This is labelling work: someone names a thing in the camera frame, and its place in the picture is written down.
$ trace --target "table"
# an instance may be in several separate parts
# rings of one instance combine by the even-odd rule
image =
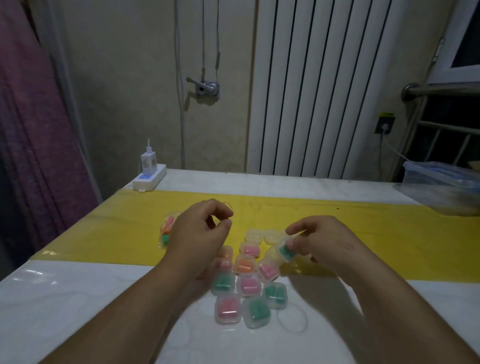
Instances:
[[[416,204],[393,184],[168,170],[156,189]],[[35,261],[0,282],[0,363],[36,363],[151,267]],[[372,338],[350,287],[335,278],[281,277],[290,305],[248,330],[219,326],[215,297],[194,282],[157,363],[373,363]],[[480,284],[409,283],[480,353]]]

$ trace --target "metal bar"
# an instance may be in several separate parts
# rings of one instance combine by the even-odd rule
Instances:
[[[423,126],[428,126],[430,128],[445,129],[445,130],[451,130],[453,132],[459,132],[459,133],[465,133],[465,134],[472,134],[472,135],[479,135],[480,136],[480,129],[465,128],[463,126],[438,124],[436,122],[431,122],[431,121],[419,121],[418,125],[423,125]]]
[[[470,137],[471,137],[470,134],[465,135],[465,139],[463,140],[463,144],[460,147],[460,150],[458,151],[458,154],[456,155],[455,160],[453,161],[454,166],[456,166],[456,164],[458,163],[458,160],[460,159],[463,152],[465,151],[465,148],[467,147],[467,144],[468,144],[468,141],[470,140]]]
[[[401,99],[403,102],[408,102],[414,100],[416,97],[430,95],[480,96],[480,82],[423,86],[408,84],[402,90]]]
[[[430,148],[428,149],[427,155],[425,156],[425,159],[424,159],[425,162],[428,162],[428,158],[430,158],[430,154],[432,154],[433,148],[435,147],[435,143],[437,142],[438,136],[440,135],[440,131],[441,129],[437,129],[437,131],[435,132],[435,136],[433,137],[432,143],[430,144]]]

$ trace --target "finger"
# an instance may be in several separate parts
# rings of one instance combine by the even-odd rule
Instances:
[[[227,239],[231,226],[232,220],[225,219],[220,221],[217,226],[215,226],[215,228],[210,232],[210,236],[212,237],[214,244],[218,245],[219,248]]]
[[[210,215],[209,217],[207,217],[207,220],[206,220],[206,223],[207,223],[207,226],[210,230],[213,230],[215,229],[215,222],[213,221],[213,217],[212,215]]]
[[[300,231],[315,231],[318,225],[318,216],[308,216],[291,224],[288,228],[285,229],[285,232],[288,235],[296,234]]]
[[[230,210],[225,204],[221,203],[214,198],[205,201],[202,206],[202,217],[207,219],[209,216],[216,216],[219,220],[225,220],[233,216],[233,211]]]
[[[308,238],[304,236],[296,236],[293,239],[289,239],[285,242],[285,245],[288,249],[297,252],[300,255],[308,255],[310,254],[310,247],[308,244]]]

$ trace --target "wall outlet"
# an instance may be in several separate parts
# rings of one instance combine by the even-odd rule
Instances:
[[[384,131],[382,129],[383,125],[387,126],[384,134],[389,135],[392,131],[393,122],[395,121],[395,115],[391,112],[382,112],[378,118],[377,126],[375,127],[375,134],[382,134]]]

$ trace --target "curtain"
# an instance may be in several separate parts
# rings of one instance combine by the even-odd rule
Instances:
[[[49,58],[18,0],[0,0],[0,156],[35,251],[97,206]]]

